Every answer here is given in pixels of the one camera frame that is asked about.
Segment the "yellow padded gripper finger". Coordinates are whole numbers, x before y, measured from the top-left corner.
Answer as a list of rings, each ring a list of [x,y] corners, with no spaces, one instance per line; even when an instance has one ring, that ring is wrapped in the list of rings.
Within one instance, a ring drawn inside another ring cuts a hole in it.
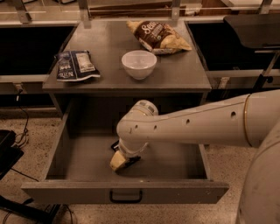
[[[121,152],[116,151],[114,156],[111,158],[110,167],[116,172],[118,169],[122,168],[128,162],[128,158]]]

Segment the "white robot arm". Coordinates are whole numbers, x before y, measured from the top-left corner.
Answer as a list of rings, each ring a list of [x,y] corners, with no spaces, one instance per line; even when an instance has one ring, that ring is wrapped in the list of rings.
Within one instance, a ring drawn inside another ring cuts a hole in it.
[[[280,221],[280,90],[245,94],[160,115],[138,101],[116,126],[118,150],[110,161],[123,167],[152,142],[255,147],[244,181],[236,224]]]

